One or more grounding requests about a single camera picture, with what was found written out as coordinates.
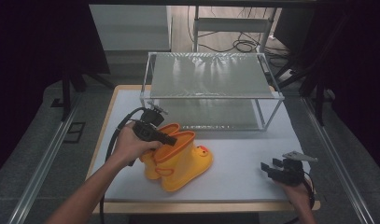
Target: yellow rubber boot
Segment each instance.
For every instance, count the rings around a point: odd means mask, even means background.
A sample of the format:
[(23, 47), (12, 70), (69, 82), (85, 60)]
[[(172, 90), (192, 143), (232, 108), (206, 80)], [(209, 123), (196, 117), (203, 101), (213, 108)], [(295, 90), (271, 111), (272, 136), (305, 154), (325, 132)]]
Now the yellow rubber boot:
[(206, 171), (213, 162), (213, 154), (206, 147), (195, 147), (194, 132), (176, 133), (174, 147), (164, 146), (154, 154), (155, 171), (162, 176), (162, 187), (175, 191)]
[[(160, 132), (166, 134), (174, 134), (180, 130), (180, 126), (177, 123), (171, 123), (165, 125), (159, 129)], [(156, 163), (154, 161), (154, 151), (148, 150), (141, 157), (140, 161), (145, 164), (144, 174), (148, 179), (158, 179), (161, 176), (155, 172)]]

